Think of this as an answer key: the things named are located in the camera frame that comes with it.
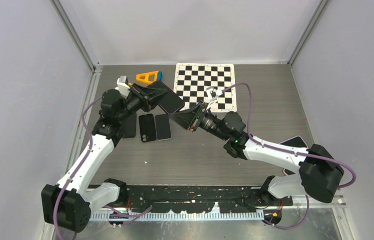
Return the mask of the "white edged bare phone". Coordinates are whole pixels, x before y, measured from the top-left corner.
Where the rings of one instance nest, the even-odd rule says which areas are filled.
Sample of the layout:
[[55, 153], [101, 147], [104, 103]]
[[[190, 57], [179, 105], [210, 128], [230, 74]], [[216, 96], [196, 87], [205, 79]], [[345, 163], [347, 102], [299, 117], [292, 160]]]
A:
[[170, 122], [167, 114], [155, 115], [156, 136], [158, 141], [169, 140], [172, 137]]

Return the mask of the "phone with white edge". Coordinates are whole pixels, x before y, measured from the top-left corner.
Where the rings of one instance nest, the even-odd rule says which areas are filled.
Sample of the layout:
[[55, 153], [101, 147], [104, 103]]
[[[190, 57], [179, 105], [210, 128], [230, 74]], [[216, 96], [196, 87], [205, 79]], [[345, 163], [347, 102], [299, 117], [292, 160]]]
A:
[[308, 148], [308, 145], [301, 136], [291, 137], [279, 143], [283, 146], [294, 147], [294, 148]]

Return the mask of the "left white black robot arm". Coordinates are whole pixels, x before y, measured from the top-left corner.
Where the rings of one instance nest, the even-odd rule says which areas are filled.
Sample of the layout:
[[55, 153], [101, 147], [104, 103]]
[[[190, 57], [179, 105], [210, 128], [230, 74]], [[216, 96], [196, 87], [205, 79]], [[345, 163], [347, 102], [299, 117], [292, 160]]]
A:
[[122, 207], [127, 203], [126, 183], [108, 179], [88, 191], [90, 182], [104, 159], [122, 138], [122, 123], [138, 110], [149, 112], [167, 95], [163, 88], [133, 84], [127, 94], [109, 89], [97, 99], [101, 104], [99, 120], [87, 129], [89, 142], [68, 172], [55, 184], [47, 184], [41, 192], [44, 220], [55, 228], [80, 233], [93, 213], [108, 204]]

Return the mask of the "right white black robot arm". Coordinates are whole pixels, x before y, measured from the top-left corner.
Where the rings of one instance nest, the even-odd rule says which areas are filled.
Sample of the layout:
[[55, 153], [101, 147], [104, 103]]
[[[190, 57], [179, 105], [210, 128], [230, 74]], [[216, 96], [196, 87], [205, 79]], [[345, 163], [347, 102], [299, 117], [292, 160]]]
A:
[[287, 196], [308, 195], [322, 202], [332, 202], [344, 175], [338, 164], [326, 160], [328, 152], [320, 145], [294, 147], [262, 140], [245, 132], [246, 124], [234, 111], [219, 119], [198, 103], [193, 108], [169, 114], [169, 119], [183, 129], [198, 128], [225, 141], [223, 148], [233, 158], [261, 161], [292, 171], [289, 176], [269, 176], [260, 190], [266, 205], [273, 205]]

